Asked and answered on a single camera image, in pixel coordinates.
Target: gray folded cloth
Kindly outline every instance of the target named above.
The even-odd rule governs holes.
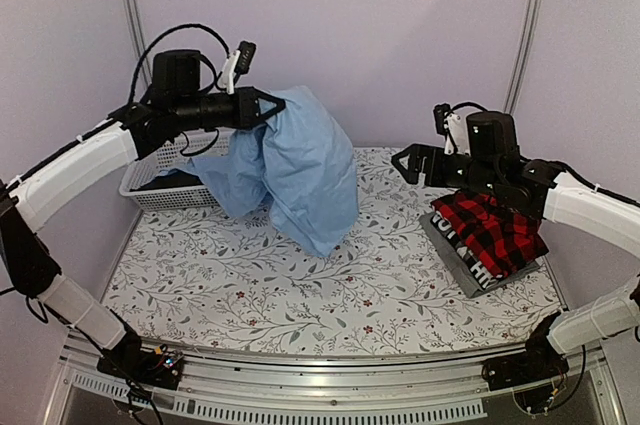
[[[433,243],[462,292],[468,298],[476,298],[526,277],[540,268],[537,261],[530,262],[501,280],[493,277],[480,260],[462,243],[451,224],[438,212],[427,213],[420,217],[420,225]]]

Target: metal frame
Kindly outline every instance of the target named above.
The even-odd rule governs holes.
[[[479,418],[485,413],[483,399],[512,392],[490,392],[480,377],[482,362],[503,353],[482,351],[448,360],[394,356],[332,361],[271,356],[265,361],[257,354],[251,359],[233,352],[187,352],[180,388],[176,392],[156,389],[154,398],[165,413],[215,423],[253,423],[247,419],[249,414],[264,414],[270,417],[270,423],[290,425],[304,423],[305,417],[309,423],[314,423],[311,417],[315,417],[318,424],[322,419],[327,425],[339,425],[337,417],[351,417],[354,424],[384,423],[381,417],[387,416],[394,417],[393,423],[404,425],[420,423],[416,417],[422,413],[435,417],[442,413],[440,420],[428,423],[455,423],[463,420],[458,411],[471,407]],[[577,352],[568,359],[571,375],[577,374],[582,354]],[[60,357],[58,382],[45,424],[61,423],[64,404],[74,386],[124,400],[124,382],[96,372],[97,361],[98,354],[91,345],[81,335],[71,333]],[[589,349],[586,370],[598,392],[605,423],[624,425],[613,379],[597,344]]]
[[[138,0],[122,0],[122,2],[127,17],[127,24],[129,25],[129,34],[131,35],[133,51],[135,52],[136,60],[138,60],[147,48],[144,40],[144,34],[142,32],[142,20],[140,19]],[[148,88],[151,84],[151,67],[148,59],[145,59],[142,66],[142,80],[145,84],[145,88]]]
[[[518,103],[518,97],[520,96],[520,89],[522,88],[524,73],[527,68],[527,62],[529,61],[529,52],[531,51],[531,44],[533,43],[541,3],[542,0],[527,0],[527,11],[522,28],[522,35],[520,37],[520,47],[513,68],[513,74],[511,75],[507,100],[503,108],[503,111],[510,115],[513,115]]]

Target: red and black plaid fabric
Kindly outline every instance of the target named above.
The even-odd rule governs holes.
[[[459,190],[431,202],[482,264],[505,278],[549,252],[540,221],[498,205],[495,198]]]

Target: lavender wall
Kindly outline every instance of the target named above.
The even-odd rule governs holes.
[[[526,0],[140,0],[147,40],[185,21],[217,29],[231,46],[258,44],[242,83],[305,84],[354,143],[436,140],[436,103],[501,108]],[[199,32],[167,45],[199,44]]]
[[[2,0],[0,176],[14,177],[126,99],[134,65],[121,0]],[[135,209],[120,198],[121,173],[56,215],[41,234],[65,272],[99,294]],[[0,267],[0,289],[9,286]],[[0,300],[0,422],[42,416],[64,329],[44,326],[24,300]]]
[[[640,0],[543,0],[516,110],[525,156],[562,159],[584,176],[640,197]],[[638,260],[586,234],[546,225],[563,290],[582,305],[638,273]],[[640,423],[639,345],[605,351],[629,423]]]

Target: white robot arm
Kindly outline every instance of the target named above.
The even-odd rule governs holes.
[[[464,121],[455,113],[463,107],[481,111]],[[640,258],[640,204],[590,184],[566,164],[521,157],[510,115],[466,102],[438,105],[434,116],[445,147],[414,144],[392,159],[408,183],[417,184],[424,173],[427,186],[492,195],[505,207],[578,228]],[[639,325],[636,276],[593,303],[546,317],[527,340],[526,352],[488,360],[485,378],[495,388],[550,378],[566,372],[568,352]]]
[[[254,52],[255,45],[242,42],[233,53],[234,66],[224,72],[231,83],[248,71]],[[201,62],[210,65],[196,50],[156,55],[153,81],[141,103],[131,97],[96,128],[23,176],[8,185],[0,182],[0,255],[12,289],[39,300],[60,321],[85,334],[105,356],[101,371],[174,389],[180,370],[150,375],[149,355],[153,353],[142,351],[140,337],[131,327],[62,273],[36,233],[67,202],[102,177],[146,157],[183,132],[218,127],[247,130],[284,110],[284,100],[253,87],[208,93],[220,78],[215,71],[214,83],[200,89]],[[263,113],[260,101],[273,106]]]

